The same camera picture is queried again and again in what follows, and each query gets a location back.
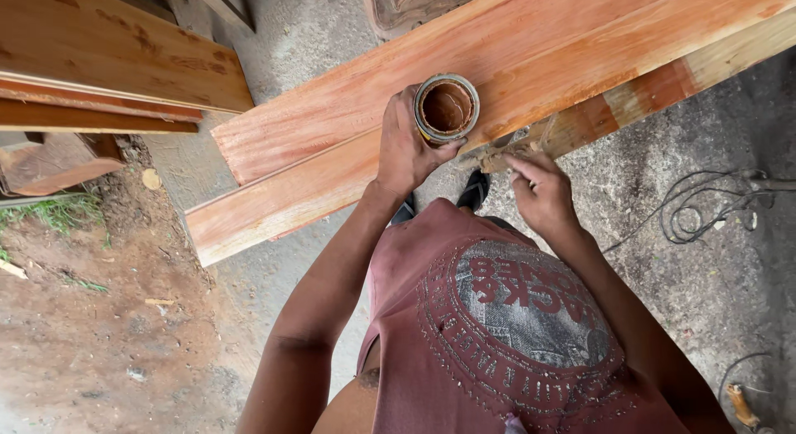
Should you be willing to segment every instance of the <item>can rim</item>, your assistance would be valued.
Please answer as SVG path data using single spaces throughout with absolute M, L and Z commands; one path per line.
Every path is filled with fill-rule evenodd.
M 420 97 L 423 96 L 423 93 L 432 83 L 435 83 L 439 80 L 451 80 L 460 83 L 473 99 L 473 117 L 470 120 L 470 123 L 468 123 L 467 126 L 465 126 L 461 131 L 456 131 L 455 133 L 443 133 L 424 124 L 423 120 L 420 118 Z M 481 99 L 478 97 L 478 93 L 475 91 L 475 86 L 473 86 L 473 84 L 468 81 L 467 78 L 456 73 L 438 73 L 420 84 L 420 88 L 417 89 L 417 93 L 415 94 L 414 109 L 415 122 L 417 123 L 417 127 L 420 128 L 420 131 L 435 141 L 445 143 L 456 140 L 457 138 L 462 138 L 465 134 L 469 133 L 473 129 L 476 120 L 478 120 L 478 114 L 481 111 Z

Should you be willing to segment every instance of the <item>cloth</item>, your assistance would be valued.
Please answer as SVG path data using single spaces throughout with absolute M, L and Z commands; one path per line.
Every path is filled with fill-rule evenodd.
M 529 433 L 687 433 L 581 280 L 516 230 L 437 199 L 384 231 L 367 285 L 376 434 L 503 434 L 510 414 Z

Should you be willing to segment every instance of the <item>black cable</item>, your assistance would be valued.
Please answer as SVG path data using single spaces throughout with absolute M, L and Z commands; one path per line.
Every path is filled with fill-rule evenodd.
M 711 170 L 700 170 L 695 171 L 691 174 L 685 175 L 680 180 L 675 182 L 670 188 L 669 191 L 666 192 L 666 195 L 663 198 L 661 205 L 658 205 L 650 215 L 648 215 L 640 225 L 638 225 L 632 232 L 627 234 L 622 240 L 617 242 L 616 244 L 612 245 L 608 249 L 602 251 L 603 254 L 613 251 L 615 248 L 621 246 L 624 242 L 629 240 L 633 235 L 635 235 L 641 228 L 650 220 L 652 219 L 655 214 L 658 214 L 658 224 L 661 226 L 661 231 L 664 237 L 674 245 L 685 245 L 688 243 L 693 243 L 694 241 L 698 240 L 704 233 L 706 233 L 715 223 L 718 221 L 724 221 L 727 219 L 727 215 L 732 212 L 747 210 L 748 205 L 758 196 L 773 196 L 776 194 L 782 193 L 796 193 L 796 190 L 773 190 L 773 189 L 759 189 L 753 190 L 752 189 L 752 181 L 751 178 L 754 175 L 759 175 L 762 178 L 766 178 L 767 175 L 765 172 L 761 170 L 735 170 L 730 172 L 722 172 L 722 171 L 711 171 Z M 722 189 L 716 186 L 708 186 L 712 182 L 716 182 L 720 179 L 724 178 L 732 178 L 736 182 L 740 184 L 739 188 L 743 188 L 744 191 L 736 191 L 733 189 Z M 713 193 L 719 195 L 729 195 L 733 196 L 735 199 L 727 204 L 724 205 L 718 213 L 711 218 L 710 221 L 707 223 L 704 222 L 704 218 L 702 217 L 702 213 L 700 210 L 691 205 L 691 199 L 695 198 L 696 196 L 700 196 L 706 193 Z M 672 204 L 674 201 L 678 200 L 685 196 L 679 202 L 679 205 L 675 207 L 671 215 L 669 216 L 668 220 L 665 222 L 664 218 L 664 210 L 667 208 L 669 204 Z M 696 228 L 685 228 L 680 223 L 679 217 L 680 215 L 686 211 L 692 211 L 697 219 L 699 220 L 699 226 Z
M 730 367 L 728 367 L 728 368 L 727 368 L 727 370 L 724 372 L 724 376 L 723 376 L 723 378 L 721 378 L 721 384 L 719 384 L 719 393 L 718 393 L 718 395 L 716 395 L 716 398 L 719 400 L 719 406 L 721 406 L 721 396 L 724 394 L 724 393 L 722 392 L 722 390 L 724 389 L 724 382 L 727 380 L 727 376 L 729 376 L 729 374 L 730 374 L 730 372 L 732 371 L 732 369 L 734 369 L 734 368 L 735 368 L 735 366 L 738 366 L 740 363 L 742 363 L 742 362 L 746 361 L 747 359 L 749 359 L 749 358 L 754 358 L 754 357 L 756 357 L 756 356 L 767 356 L 767 357 L 771 357 L 771 354 L 769 354 L 769 353 L 766 353 L 766 352 L 758 352 L 758 353 L 756 353 L 756 354 L 748 354 L 748 355 L 746 355 L 745 357 L 743 357 L 743 358 L 739 359 L 738 361 L 735 361 L 735 362 L 733 362 L 733 363 L 730 365 Z

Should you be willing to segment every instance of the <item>metal can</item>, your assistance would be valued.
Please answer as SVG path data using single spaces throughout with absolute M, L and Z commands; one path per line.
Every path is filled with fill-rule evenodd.
M 481 100 L 473 84 L 455 73 L 438 73 L 415 95 L 415 122 L 430 144 L 464 137 L 475 126 Z

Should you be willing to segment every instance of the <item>black sandal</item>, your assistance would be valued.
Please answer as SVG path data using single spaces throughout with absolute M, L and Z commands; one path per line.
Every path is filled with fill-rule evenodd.
M 481 208 L 486 201 L 486 195 L 490 192 L 490 175 L 475 170 L 470 178 L 467 179 L 467 186 L 464 188 L 456 207 L 469 207 L 473 212 Z
M 409 192 L 409 196 L 403 200 L 398 211 L 390 220 L 391 225 L 399 225 L 415 217 L 415 192 Z

